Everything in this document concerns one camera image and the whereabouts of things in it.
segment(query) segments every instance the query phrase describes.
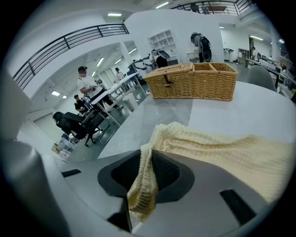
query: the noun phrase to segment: round table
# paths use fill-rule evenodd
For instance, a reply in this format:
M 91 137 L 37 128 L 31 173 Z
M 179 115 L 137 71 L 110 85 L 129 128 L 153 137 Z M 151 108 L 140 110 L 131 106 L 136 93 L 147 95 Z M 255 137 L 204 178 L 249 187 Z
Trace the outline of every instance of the round table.
M 171 122 L 233 137 L 254 134 L 270 140 L 296 142 L 293 102 L 266 88 L 238 81 L 231 102 L 154 100 L 148 96 L 120 126 L 99 158 L 137 150 L 149 142 L 156 125 Z

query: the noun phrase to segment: white wall shelf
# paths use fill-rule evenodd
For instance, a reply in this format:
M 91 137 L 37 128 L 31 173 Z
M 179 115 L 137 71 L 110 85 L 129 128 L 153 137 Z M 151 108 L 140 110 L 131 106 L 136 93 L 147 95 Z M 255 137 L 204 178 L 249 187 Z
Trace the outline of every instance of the white wall shelf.
M 149 38 L 150 45 L 154 50 L 164 50 L 170 57 L 177 55 L 177 48 L 170 30 L 160 32 Z

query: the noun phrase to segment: black slot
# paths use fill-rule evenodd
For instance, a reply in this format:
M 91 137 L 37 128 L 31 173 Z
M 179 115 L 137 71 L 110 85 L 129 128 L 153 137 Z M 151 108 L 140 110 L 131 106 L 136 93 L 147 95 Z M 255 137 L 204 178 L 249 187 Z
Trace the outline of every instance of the black slot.
M 69 170 L 69 171 L 62 172 L 62 175 L 63 175 L 64 178 L 66 178 L 66 177 L 76 175 L 76 174 L 79 174 L 79 173 L 81 173 L 81 171 L 79 169 L 72 169 L 72 170 Z
M 256 216 L 256 213 L 233 189 L 224 190 L 220 192 L 220 195 L 241 225 L 247 223 Z

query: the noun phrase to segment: gray chair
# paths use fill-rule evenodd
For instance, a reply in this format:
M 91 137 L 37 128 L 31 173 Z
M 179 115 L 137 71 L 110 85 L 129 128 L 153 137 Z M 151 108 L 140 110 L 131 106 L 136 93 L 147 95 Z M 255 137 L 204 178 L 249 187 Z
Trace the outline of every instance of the gray chair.
M 274 80 L 269 72 L 261 66 L 252 66 L 247 76 L 247 82 L 266 89 L 277 91 Z

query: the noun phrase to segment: person in black shirt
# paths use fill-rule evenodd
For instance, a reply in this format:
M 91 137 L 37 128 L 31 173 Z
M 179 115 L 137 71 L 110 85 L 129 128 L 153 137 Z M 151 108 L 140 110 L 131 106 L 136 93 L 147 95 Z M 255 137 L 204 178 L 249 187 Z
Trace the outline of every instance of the person in black shirt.
M 85 102 L 79 99 L 79 96 L 76 94 L 74 96 L 74 99 L 76 100 L 76 102 L 74 103 L 75 105 L 75 109 L 77 111 L 79 111 L 80 113 L 84 114 L 85 112 L 88 111 L 88 108 L 85 106 Z

